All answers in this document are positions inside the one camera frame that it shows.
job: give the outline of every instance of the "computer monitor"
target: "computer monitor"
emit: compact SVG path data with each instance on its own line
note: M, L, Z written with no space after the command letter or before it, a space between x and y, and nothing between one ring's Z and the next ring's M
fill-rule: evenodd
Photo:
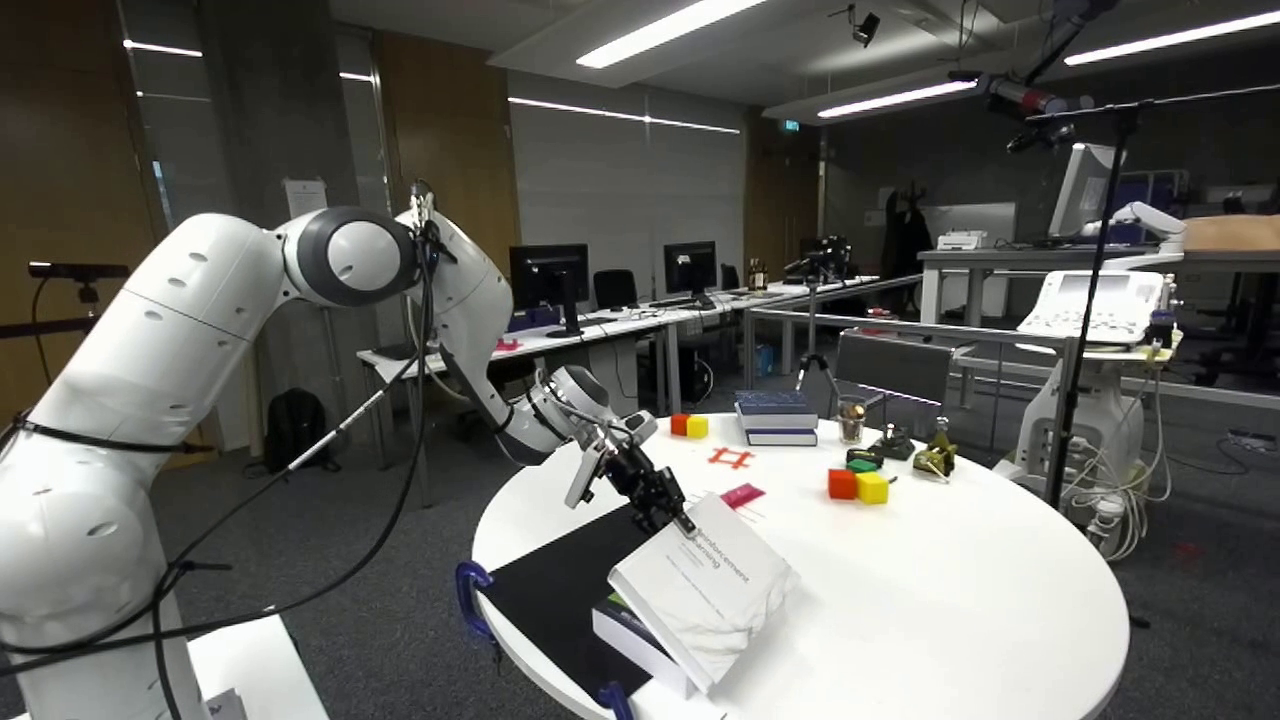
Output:
M1115 148L1074 145L1066 187L1057 190L1057 204L1054 204L1048 241L1080 241L1085 223L1103 220L1112 162L1115 162Z
M588 242L518 242L509 258L518 307L562 305L555 336L582 336L575 305L594 296Z
M710 307L715 286L715 241L665 242L670 296L687 290L692 305Z

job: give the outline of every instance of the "ceiling light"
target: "ceiling light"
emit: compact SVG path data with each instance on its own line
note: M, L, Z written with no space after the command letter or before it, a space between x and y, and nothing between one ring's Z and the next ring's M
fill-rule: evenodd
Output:
M862 115L862 113L919 104L919 100L934 100L934 97L957 97L957 91L974 91L974 88L977 88L977 79L923 82L923 88L907 88L907 91L893 91L893 97L870 97L870 100L852 100L852 104L831 104L831 109L823 109L816 115L819 118Z
M870 44L875 39L875 32L880 32L880 15L870 11L870 15L852 26L852 39L870 46Z
M152 57L204 57L204 53L195 53L195 46L144 44L144 39L127 39L127 37L125 37L125 46L127 46L127 53L152 53Z
M1145 39L1133 39L1133 44L1074 53L1066 65L1067 65L1067 66L1103 65L1103 61L1141 57L1141 53L1158 53L1158 46L1177 46L1177 44L1199 44L1199 39L1215 39L1215 37L1238 37L1238 32L1253 32L1253 26L1269 26L1269 23L1280 23L1280 11L1238 15L1238 21L1223 21L1223 23L1199 23L1199 26L1186 26L1186 32L1145 37Z
M555 104L555 100L536 100L536 97L509 97L509 104L518 104L518 109L546 109L546 113L573 113L573 115L601 115L601 118L625 118L625 123L659 123L659 129L739 135L739 129L727 129L727 123L692 123L692 118L672 118L672 115L607 113L607 109Z
M678 37L710 26L710 23L725 21L725 15L736 15L736 11L752 6L752 5L760 5L760 0L700 0L700 5L687 5L687 6L681 6L672 15L659 15L659 21L629 32L629 37L620 37L613 44L594 46L575 65L583 65L583 66L620 65L620 61L639 57L648 46L672 44Z

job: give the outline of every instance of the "fluorescent light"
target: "fluorescent light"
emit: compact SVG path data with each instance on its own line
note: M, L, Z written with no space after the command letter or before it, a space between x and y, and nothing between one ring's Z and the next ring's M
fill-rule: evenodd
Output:
M195 46L179 46L179 44L144 44L144 39L127 39L127 37L125 37L125 46L127 46L127 53L152 53L152 57L204 57L204 53L195 53Z
M348 82L381 82L371 72L335 72Z
M1133 44L1074 53L1066 65L1067 65L1067 66L1103 65L1103 61L1141 57L1141 53L1158 53L1158 46L1177 46L1177 44L1199 44L1199 39L1215 39L1215 37L1238 37L1238 32L1253 32L1253 26L1269 26L1269 23L1280 23L1280 11L1238 15L1238 21L1223 21L1223 23L1199 23L1199 26L1186 26L1186 32L1145 37L1145 39L1133 39Z
M546 109L546 113L567 113L567 115L601 115L601 118L620 118L620 123L659 123L659 129L714 131L714 135L739 135L739 129L727 129L727 123L692 123L692 118L672 118L672 115L607 113L607 109L555 104L555 100L536 100L536 97L509 97L509 104Z
M923 82L923 88L907 88L907 91L893 91L893 97L870 97L870 100L836 104L836 109L823 109L816 115L819 118L862 115L862 113L898 109L898 104L919 104L919 100L934 100L934 97L957 97L957 91L974 91L974 88L977 88L977 79Z
M207 104L207 97L179 97L179 91L132 91L138 100L168 100L168 104Z
M583 65L583 66L620 65L620 61L639 57L648 46L672 44L678 37L710 26L710 23L725 21L725 15L736 15L736 11L752 6L752 5L760 5L760 0L700 0L700 5L687 5L687 6L681 6L672 15L659 15L659 21L629 32L629 37L620 37L613 44L594 46L575 65Z

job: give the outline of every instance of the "colored block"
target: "colored block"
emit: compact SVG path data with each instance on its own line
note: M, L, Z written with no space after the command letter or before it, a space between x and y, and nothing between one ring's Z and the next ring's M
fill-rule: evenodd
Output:
M843 468L852 468L852 470L875 470L875 468L880 468L880 455L872 455L870 448L850 448L850 451L843 451Z
M714 418L710 418L710 417L687 417L683 435L687 435L687 439L714 435Z
M855 470L855 498L888 503L888 479L880 470Z
M850 468L830 468L830 497L831 498L855 498L855 477Z

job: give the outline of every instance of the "ceiling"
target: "ceiling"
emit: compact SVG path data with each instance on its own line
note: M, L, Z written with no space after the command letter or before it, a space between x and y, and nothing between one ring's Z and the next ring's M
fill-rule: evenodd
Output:
M872 44L852 39L850 0L766 0L607 72L575 66L588 46L687 0L332 0L335 21L483 46L495 66L596 88L665 88L814 118L819 104L943 79L957 66L1026 75L1054 46L1067 5L1085 0L862 0L880 15ZM1269 0L1120 0L1074 46L1136 39L1223 15L1277 6ZM1046 79L1080 79L1057 65Z

